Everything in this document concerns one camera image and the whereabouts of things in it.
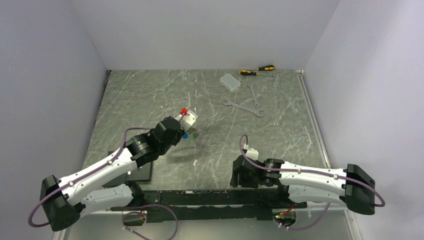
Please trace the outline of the metal key organizer plate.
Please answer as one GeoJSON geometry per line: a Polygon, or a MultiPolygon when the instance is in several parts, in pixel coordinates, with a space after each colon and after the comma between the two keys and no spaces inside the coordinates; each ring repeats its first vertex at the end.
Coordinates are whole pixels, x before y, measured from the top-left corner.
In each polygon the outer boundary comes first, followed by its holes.
{"type": "Polygon", "coordinates": [[[197,131],[196,131],[196,130],[192,130],[192,131],[188,134],[188,136],[189,136],[191,139],[195,140],[195,139],[198,137],[198,133],[197,133],[197,131]]]}

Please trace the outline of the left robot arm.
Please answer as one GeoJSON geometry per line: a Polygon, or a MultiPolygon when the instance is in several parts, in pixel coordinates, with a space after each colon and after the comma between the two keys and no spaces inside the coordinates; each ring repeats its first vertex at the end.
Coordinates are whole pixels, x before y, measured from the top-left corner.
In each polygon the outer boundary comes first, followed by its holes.
{"type": "Polygon", "coordinates": [[[109,181],[142,168],[176,146],[198,116],[192,112],[166,117],[154,128],[127,139],[125,130],[121,146],[107,157],[80,170],[57,178],[46,177],[41,183],[39,203],[30,213],[28,224],[34,228],[50,226],[58,232],[80,218],[110,207],[139,209],[144,203],[142,190],[129,183],[100,189],[109,181]]]}

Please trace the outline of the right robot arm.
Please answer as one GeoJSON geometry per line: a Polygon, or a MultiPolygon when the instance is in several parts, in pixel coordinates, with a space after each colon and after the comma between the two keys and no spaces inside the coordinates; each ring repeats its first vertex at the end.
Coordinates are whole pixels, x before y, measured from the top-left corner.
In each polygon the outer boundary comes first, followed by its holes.
{"type": "Polygon", "coordinates": [[[361,215],[374,215],[378,204],[375,180],[360,166],[317,168],[268,158],[261,162],[240,155],[233,161],[233,188],[278,186],[276,203],[287,208],[304,202],[331,203],[361,215]]]}

